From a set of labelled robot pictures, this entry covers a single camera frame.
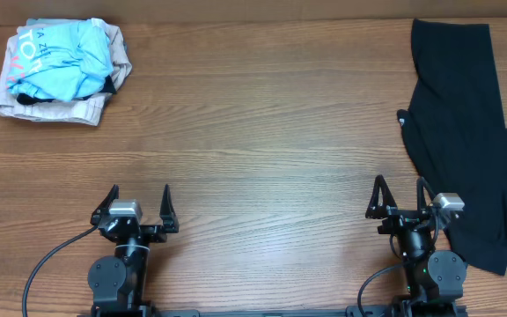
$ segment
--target stack of clothes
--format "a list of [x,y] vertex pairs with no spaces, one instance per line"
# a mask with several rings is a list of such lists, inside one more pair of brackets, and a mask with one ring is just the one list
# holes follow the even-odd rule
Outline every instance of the stack of clothes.
[[5,50],[0,115],[97,126],[132,70],[118,26],[102,19],[28,19]]

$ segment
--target white cloth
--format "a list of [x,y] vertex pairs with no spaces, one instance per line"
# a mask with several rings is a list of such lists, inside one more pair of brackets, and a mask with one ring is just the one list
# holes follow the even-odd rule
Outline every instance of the white cloth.
[[[49,24],[67,23],[68,20],[44,20],[46,23],[35,23],[28,26],[20,26],[19,32],[23,29],[38,28]],[[125,78],[132,71],[132,64],[129,62],[121,29],[118,26],[111,26],[107,23],[106,32],[110,40],[109,51],[113,62],[114,88],[118,91]],[[40,102],[33,105],[21,105],[17,102],[17,96],[10,94],[5,86],[9,70],[11,68],[11,54],[17,46],[18,36],[11,36],[7,40],[5,50],[4,66],[0,76],[0,115],[12,116],[19,119],[27,119],[34,122],[78,122],[97,126],[101,119],[103,106],[113,95],[109,92],[94,93],[88,100],[72,100],[63,102],[54,100],[52,102]]]

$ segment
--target wooden table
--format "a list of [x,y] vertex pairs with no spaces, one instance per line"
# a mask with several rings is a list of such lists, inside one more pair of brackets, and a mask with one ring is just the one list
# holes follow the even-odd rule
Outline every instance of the wooden table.
[[[490,23],[507,124],[507,18]],[[98,128],[0,117],[0,316],[50,249],[89,228],[116,183],[157,223],[172,186],[180,233],[152,247],[146,297],[163,309],[343,308],[396,263],[364,218],[382,173],[415,205],[396,111],[416,74],[411,20],[122,26],[134,70]],[[0,28],[0,69],[12,27]],[[446,241],[439,245],[447,247]],[[87,270],[114,245],[97,233],[55,255],[31,316],[87,313]],[[404,293],[403,274],[364,303]],[[471,316],[507,316],[507,275],[468,270]]]

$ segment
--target black cloth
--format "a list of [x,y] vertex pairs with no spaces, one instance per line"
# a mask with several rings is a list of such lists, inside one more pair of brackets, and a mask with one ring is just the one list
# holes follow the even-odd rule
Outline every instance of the black cloth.
[[418,74],[402,138],[437,193],[458,193],[464,216],[446,231],[454,252],[479,269],[507,266],[507,128],[488,25],[415,20]]
[[[112,94],[116,94],[116,89],[114,88],[114,85],[113,85],[113,79],[110,76],[107,76],[105,78],[105,84],[103,85],[103,89],[101,89],[99,92],[109,92]],[[91,97],[91,95],[85,96],[81,100],[88,100],[90,97]],[[21,105],[24,105],[24,106],[34,105],[35,103],[39,103],[39,102],[52,102],[52,101],[54,101],[54,100],[53,99],[39,99],[39,98],[31,97],[31,96],[27,95],[26,93],[20,93],[17,95],[17,102]]]

